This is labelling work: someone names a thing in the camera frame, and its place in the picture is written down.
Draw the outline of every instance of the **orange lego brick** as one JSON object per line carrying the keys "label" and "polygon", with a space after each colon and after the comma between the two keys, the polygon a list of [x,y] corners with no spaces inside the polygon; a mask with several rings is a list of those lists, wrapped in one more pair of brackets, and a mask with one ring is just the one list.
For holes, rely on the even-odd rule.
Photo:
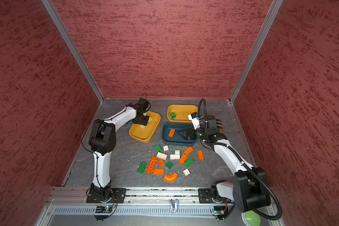
{"label": "orange lego brick", "polygon": [[178,161],[181,165],[183,165],[185,163],[185,160],[187,158],[187,155],[183,154],[182,157],[180,158],[180,160]]}
{"label": "orange lego brick", "polygon": [[153,174],[163,175],[164,174],[164,169],[153,169]]}
{"label": "orange lego brick", "polygon": [[171,176],[166,174],[163,179],[167,182],[174,182],[177,179],[177,176],[178,176],[178,174],[173,172]]}
{"label": "orange lego brick", "polygon": [[153,173],[153,169],[146,168],[148,175]]}
{"label": "orange lego brick", "polygon": [[171,131],[169,132],[168,136],[169,137],[173,137],[173,135],[175,134],[175,129],[171,129]]}
{"label": "orange lego brick", "polygon": [[193,148],[192,148],[192,147],[189,147],[189,148],[187,148],[183,153],[184,153],[185,155],[189,155],[189,153],[191,153],[191,152],[193,152]]}
{"label": "orange lego brick", "polygon": [[197,151],[197,155],[199,156],[199,160],[200,160],[200,161],[202,161],[202,160],[205,159],[205,158],[203,157],[202,150],[198,150],[198,151]]}
{"label": "orange lego brick", "polygon": [[164,166],[164,161],[163,160],[158,160],[158,165],[159,165],[159,167],[162,167],[162,166]]}
{"label": "orange lego brick", "polygon": [[154,165],[156,165],[156,162],[158,162],[156,156],[153,156],[152,158],[150,158],[148,168],[146,168],[148,175],[153,173],[153,168],[154,168]]}

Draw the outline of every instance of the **plastic tray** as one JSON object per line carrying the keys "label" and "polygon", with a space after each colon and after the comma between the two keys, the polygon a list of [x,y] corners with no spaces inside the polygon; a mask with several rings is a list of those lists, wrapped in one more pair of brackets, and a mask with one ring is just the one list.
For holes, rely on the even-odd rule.
{"label": "plastic tray", "polygon": [[140,124],[133,124],[129,130],[129,135],[136,141],[142,143],[148,143],[152,139],[154,132],[159,125],[159,121],[161,120],[161,116],[152,111],[148,111],[146,115],[149,116],[147,126],[141,127]]}
{"label": "plastic tray", "polygon": [[[171,122],[176,123],[192,123],[188,119],[188,115],[197,112],[198,107],[194,105],[170,105],[167,109],[167,118]],[[171,118],[170,113],[174,112],[176,117],[174,119]]]}
{"label": "plastic tray", "polygon": [[[166,123],[163,126],[162,130],[162,139],[165,144],[167,145],[178,145],[178,146],[191,146],[196,143],[197,139],[195,140],[184,140],[180,135],[178,135],[177,131],[180,129],[190,128],[193,127],[187,123]],[[168,134],[170,133],[171,129],[175,129],[175,134],[173,137],[169,137]]]}

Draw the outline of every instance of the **red textured wall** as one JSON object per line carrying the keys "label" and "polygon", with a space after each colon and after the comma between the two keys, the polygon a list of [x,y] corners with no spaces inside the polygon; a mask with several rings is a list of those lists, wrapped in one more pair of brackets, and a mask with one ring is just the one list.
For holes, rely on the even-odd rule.
{"label": "red textured wall", "polygon": [[39,0],[0,1],[0,225],[33,225],[99,104]]}
{"label": "red textured wall", "polygon": [[53,0],[104,97],[229,98],[272,0]]}
{"label": "red textured wall", "polygon": [[235,108],[285,224],[339,225],[339,1],[284,1]]}

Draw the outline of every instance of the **yellow bin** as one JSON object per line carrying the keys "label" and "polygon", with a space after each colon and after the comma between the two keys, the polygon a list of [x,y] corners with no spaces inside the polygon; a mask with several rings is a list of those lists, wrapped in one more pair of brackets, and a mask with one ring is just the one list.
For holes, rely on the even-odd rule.
{"label": "yellow bin", "polygon": [[133,124],[129,130],[129,135],[136,141],[142,143],[148,143],[152,139],[154,132],[159,125],[159,121],[161,120],[161,116],[152,111],[148,111],[146,115],[149,116],[149,121],[145,127],[141,127],[140,124]]}
{"label": "yellow bin", "polygon": [[[174,123],[192,123],[188,119],[188,115],[197,112],[198,107],[194,105],[170,105],[167,109],[167,118]],[[176,117],[171,118],[170,113],[174,112]]]}

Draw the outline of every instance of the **metal clip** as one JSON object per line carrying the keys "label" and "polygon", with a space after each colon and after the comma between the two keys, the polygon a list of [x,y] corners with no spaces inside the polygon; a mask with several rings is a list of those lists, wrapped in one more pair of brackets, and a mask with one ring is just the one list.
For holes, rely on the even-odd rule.
{"label": "metal clip", "polygon": [[176,213],[178,208],[178,199],[176,199],[175,201],[173,199],[170,199],[169,204],[171,206],[172,213]]}

